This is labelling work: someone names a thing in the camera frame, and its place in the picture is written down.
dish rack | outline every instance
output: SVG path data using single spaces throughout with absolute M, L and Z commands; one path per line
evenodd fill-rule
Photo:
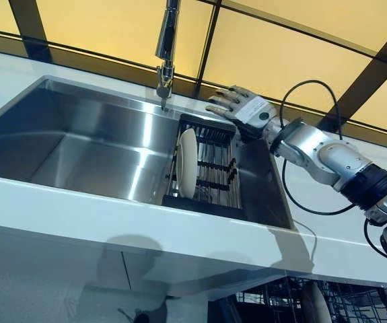
M 285 277 L 236 294 L 240 314 L 260 308 L 261 320 L 247 317 L 242 322 L 306 322 L 301 307 L 301 290 L 309 279 Z M 315 281 L 328 306 L 332 323 L 387 322 L 387 289 Z
M 181 134 L 193 129 L 197 139 L 197 183 L 193 199 L 180 196 L 176 181 L 177 147 Z M 236 128 L 212 120 L 182 114 L 178 124 L 176 146 L 170 166 L 168 187 L 162 205 L 245 219 L 240 200 L 239 174 L 233 154 L 232 139 Z

black cable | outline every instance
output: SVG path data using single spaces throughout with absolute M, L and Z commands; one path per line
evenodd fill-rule
M 279 116 L 280 116 L 280 127 L 281 127 L 281 128 L 284 128 L 284 124 L 283 124 L 283 108 L 284 108 L 284 104 L 286 103 L 287 97 L 289 96 L 289 94 L 290 94 L 294 89 L 296 89 L 297 87 L 299 87 L 299 86 L 301 86 L 301 85 L 308 84 L 308 83 L 317 83 L 317 84 L 323 85 L 323 86 L 329 91 L 329 93 L 331 94 L 332 100 L 334 101 L 335 109 L 337 110 L 337 118 L 338 118 L 338 124 L 339 124 L 339 137 L 340 137 L 340 140 L 343 140 L 343 132 L 342 132 L 342 130 L 341 130 L 341 115 L 340 115 L 340 108 L 339 108 L 339 105 L 338 105 L 338 103 L 337 103 L 337 99 L 335 98 L 335 94 L 334 94 L 334 92 L 331 90 L 331 88 L 329 87 L 328 84 L 326 84 L 325 82 L 319 81 L 319 80 L 317 80 L 317 79 L 308 79 L 307 81 L 303 81 L 303 82 L 301 82 L 301 83 L 298 83 L 297 85 L 293 86 L 293 87 L 285 94 L 283 100 L 281 101 L 280 111 L 279 111 Z M 302 206 L 301 204 L 299 204 L 299 203 L 293 198 L 293 196 L 290 194 L 289 189 L 288 189 L 288 187 L 287 187 L 287 185 L 286 185 L 286 164 L 287 164 L 287 160 L 285 159 L 284 162 L 283 162 L 283 169 L 282 169 L 282 172 L 281 172 L 281 181 L 283 182 L 283 188 L 285 189 L 285 192 L 286 192 L 286 194 L 288 195 L 289 199 L 290 199 L 297 207 L 299 207 L 300 209 L 303 209 L 304 211 L 307 211 L 307 212 L 310 212 L 310 213 L 313 213 L 313 214 L 318 214 L 318 215 L 337 215 L 337 214 L 344 213 L 345 211 L 348 211 L 348 210 L 352 209 L 352 208 L 355 206 L 354 204 L 350 204 L 348 207 L 345 207 L 344 209 L 340 209 L 340 210 L 334 211 L 334 212 L 320 212 L 320 211 L 310 210 L 310 209 L 308 209 L 307 207 Z
M 368 229 L 367 229 L 368 223 L 369 223 L 368 219 L 365 219 L 365 222 L 363 223 L 363 234 L 365 236 L 365 240 L 367 240 L 370 247 L 373 248 L 378 254 L 381 254 L 384 258 L 387 258 L 387 254 L 378 250 L 376 246 L 373 245 L 373 243 L 371 242 L 370 237 L 368 236 Z
M 283 182 L 283 188 L 285 189 L 285 192 L 286 194 L 288 195 L 289 199 L 297 206 L 299 207 L 300 209 L 303 209 L 304 211 L 307 211 L 307 212 L 310 212 L 310 213 L 313 213 L 313 214 L 319 214 L 319 215 L 337 215 L 337 214 L 340 214 L 340 213 L 343 213 L 345 211 L 348 211 L 350 209 L 352 209 L 353 207 L 355 207 L 354 204 L 351 204 L 349 205 L 348 207 L 345 207 L 344 209 L 341 209 L 341 210 L 338 210 L 338 211 L 334 211 L 334 212 L 320 212 L 320 211 L 315 211 L 315 210 L 310 210 L 302 205 L 300 205 L 294 198 L 293 196 L 290 194 L 289 192 L 289 189 L 286 185 L 286 164 L 287 164 L 287 160 L 285 159 L 285 161 L 283 162 L 283 171 L 281 172 L 281 181 Z
M 340 140 L 343 140 L 343 133 L 342 133 L 342 131 L 341 131 L 341 115 L 340 115 L 340 108 L 339 108 L 337 99 L 335 98 L 335 94 L 334 94 L 334 92 L 331 90 L 331 88 L 329 87 L 328 84 L 326 84 L 326 83 L 323 82 L 323 81 L 319 81 L 318 79 L 308 79 L 307 81 L 300 82 L 300 83 L 298 83 L 297 85 L 293 86 L 289 91 L 287 91 L 285 97 L 283 98 L 283 100 L 281 101 L 281 104 L 280 104 L 280 111 L 279 111 L 279 116 L 280 116 L 280 127 L 281 127 L 281 128 L 284 128 L 284 124 L 283 124 L 283 109 L 284 109 L 284 105 L 285 105 L 285 103 L 286 103 L 287 97 L 289 96 L 290 93 L 292 93 L 292 91 L 293 91 L 294 89 L 298 88 L 298 87 L 301 86 L 301 85 L 308 84 L 308 83 L 317 83 L 317 84 L 323 85 L 323 86 L 329 91 L 329 93 L 331 94 L 332 100 L 334 101 L 335 109 L 337 110 L 337 120 L 338 120 L 338 124 L 339 124 L 339 137 L 340 137 Z

chrome faucet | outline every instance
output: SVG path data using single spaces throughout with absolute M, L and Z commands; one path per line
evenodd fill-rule
M 172 93 L 175 69 L 175 41 L 180 3 L 181 0 L 166 0 L 166 10 L 155 50 L 155 55 L 164 60 L 162 66 L 157 66 L 159 83 L 156 88 L 158 96 L 162 98 L 162 109 L 165 108 L 166 99 L 170 98 Z

stainless steel sink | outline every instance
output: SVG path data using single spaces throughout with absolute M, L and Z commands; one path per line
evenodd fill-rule
M 0 177 L 159 204 L 178 116 L 54 79 L 0 111 Z

metal rod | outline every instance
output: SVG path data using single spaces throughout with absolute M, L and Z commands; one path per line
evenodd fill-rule
M 180 142 L 180 137 L 181 137 L 181 130 L 178 131 L 176 147 L 178 147 L 178 143 Z M 170 189 L 171 189 L 171 186 L 172 186 L 172 175 L 174 174 L 174 166 L 175 166 L 176 159 L 177 159 L 177 153 L 178 153 L 178 149 L 176 148 L 174 150 L 174 154 L 172 156 L 171 170 L 170 170 L 170 173 L 169 173 L 169 185 L 168 185 L 168 188 L 166 189 L 166 194 L 167 195 L 169 195 L 169 192 L 170 192 Z

